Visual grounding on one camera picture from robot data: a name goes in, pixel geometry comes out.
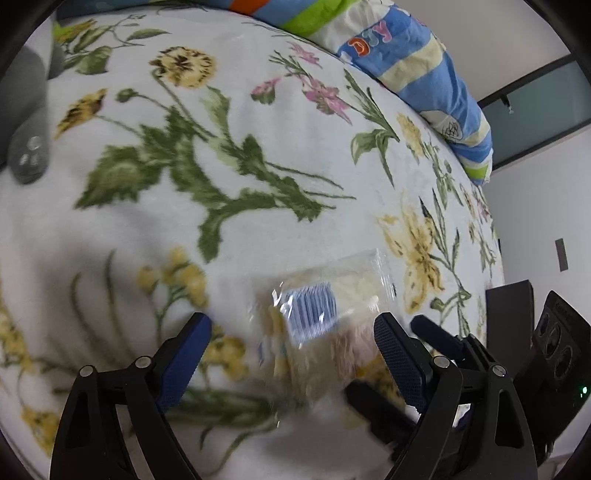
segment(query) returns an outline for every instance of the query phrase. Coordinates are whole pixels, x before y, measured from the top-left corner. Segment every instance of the packaged toothbrush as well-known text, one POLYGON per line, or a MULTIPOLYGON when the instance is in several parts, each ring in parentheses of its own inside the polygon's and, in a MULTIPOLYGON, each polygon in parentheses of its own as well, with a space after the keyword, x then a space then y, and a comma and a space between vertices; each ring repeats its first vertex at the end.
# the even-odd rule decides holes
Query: packaged toothbrush
POLYGON ((272 291, 263 362, 274 379, 303 400, 340 393, 383 362, 374 320, 396 311, 394 288, 378 250, 293 274, 272 291))

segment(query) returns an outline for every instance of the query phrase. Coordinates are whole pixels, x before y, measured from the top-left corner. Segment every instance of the blue stripe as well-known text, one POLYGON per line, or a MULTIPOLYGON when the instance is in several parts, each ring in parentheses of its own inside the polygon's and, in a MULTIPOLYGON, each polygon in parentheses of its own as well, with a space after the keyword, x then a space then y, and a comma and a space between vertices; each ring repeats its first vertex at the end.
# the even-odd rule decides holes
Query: blue stripe
POLYGON ((271 0, 254 12, 253 17, 280 27, 313 3, 316 3, 316 0, 271 0))
POLYGON ((417 112, 441 110, 455 118, 466 138, 480 128, 480 107, 468 92, 464 81, 456 75, 451 57, 429 73, 407 85, 397 95, 417 112))
POLYGON ((391 41, 384 43, 382 37, 374 33, 379 39, 379 44, 371 47, 371 51, 365 57, 358 57, 355 49, 347 43, 340 46, 337 56, 344 51, 361 69, 379 77, 396 62, 423 48, 431 38, 431 31, 427 27, 397 8, 391 8, 384 21, 392 35, 391 41))
POLYGON ((483 162, 488 157, 492 148, 492 135, 490 132, 487 133, 486 137, 475 147, 468 147, 468 145, 462 145, 460 143, 449 142, 449 146, 453 152, 459 157, 467 158, 473 162, 483 162))

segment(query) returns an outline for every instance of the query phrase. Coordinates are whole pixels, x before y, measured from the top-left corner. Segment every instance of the black device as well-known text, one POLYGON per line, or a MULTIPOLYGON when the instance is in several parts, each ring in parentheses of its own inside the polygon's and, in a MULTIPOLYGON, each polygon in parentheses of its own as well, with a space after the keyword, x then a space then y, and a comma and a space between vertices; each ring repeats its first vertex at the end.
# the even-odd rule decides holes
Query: black device
POLYGON ((540 465, 591 394, 591 326, 556 292, 546 298, 514 384, 540 465))
POLYGON ((486 347, 515 378, 525 365, 534 331, 534 289, 529 280, 486 291, 486 347))
MULTIPOLYGON (((200 478, 164 412, 178 402, 197 367, 210 334, 210 326, 209 330, 199 326, 208 321, 195 314, 153 358, 140 357, 127 369, 97 373, 86 366, 80 371, 58 430, 50 480, 137 478, 115 404, 128 406, 156 480, 200 478)), ((568 392, 581 375, 586 378, 591 342, 586 322, 551 292, 530 360, 515 385, 473 335, 453 337, 424 316, 415 317, 411 328, 442 355, 432 358, 422 341, 409 337, 390 313, 379 315, 374 323, 376 343, 388 368, 407 404, 421 413, 418 424, 364 382, 354 381, 345 389, 349 404, 369 420, 372 434, 392 447, 394 467, 387 480, 536 480, 547 442, 561 433, 586 400, 583 395, 575 404, 565 405, 564 414, 552 422, 536 417, 548 412, 549 403, 556 407, 571 399, 568 392), (556 328, 563 332, 559 338, 551 333, 556 328), (568 365, 560 354, 565 350, 572 350, 568 365), (524 399, 519 389, 527 390, 524 399), (471 408, 454 427, 461 404, 471 408)))

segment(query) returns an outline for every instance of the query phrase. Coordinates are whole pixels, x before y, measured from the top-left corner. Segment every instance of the blue gripper pad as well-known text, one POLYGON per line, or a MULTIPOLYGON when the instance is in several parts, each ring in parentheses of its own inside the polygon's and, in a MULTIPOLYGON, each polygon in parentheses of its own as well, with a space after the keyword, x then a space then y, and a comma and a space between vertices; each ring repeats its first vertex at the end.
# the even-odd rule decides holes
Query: blue gripper pad
POLYGON ((431 366, 391 313, 375 319, 374 336, 404 400, 424 413, 429 402, 427 387, 433 377, 431 366))
POLYGON ((464 358, 464 345, 456 337, 450 335, 437 323, 429 320, 425 315, 417 315, 410 322, 410 329, 424 342, 452 360, 464 358))
POLYGON ((212 321, 203 313, 195 313, 176 338, 167 340, 162 345, 161 349, 168 345, 176 349, 161 373, 160 394, 156 403, 162 412, 175 407, 181 401, 211 338, 212 321))

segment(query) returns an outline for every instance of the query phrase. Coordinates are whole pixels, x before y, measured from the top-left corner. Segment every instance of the bed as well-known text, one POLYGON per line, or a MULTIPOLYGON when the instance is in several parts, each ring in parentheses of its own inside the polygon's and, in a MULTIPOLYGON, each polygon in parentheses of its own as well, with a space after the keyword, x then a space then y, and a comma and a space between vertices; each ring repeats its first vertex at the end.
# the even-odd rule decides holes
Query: bed
MULTIPOLYGON (((217 327, 169 421, 209 478, 378 479, 388 451, 345 404, 256 377, 261 285, 379 249, 403 323, 485 340, 504 282, 480 187, 378 82, 252 18, 165 5, 58 32, 51 165, 0 173, 0 426, 48 475, 80 367, 151 355, 188 315, 217 327)), ((363 379, 401 404, 384 365, 363 379)), ((148 478, 122 420, 141 478, 148 478)))

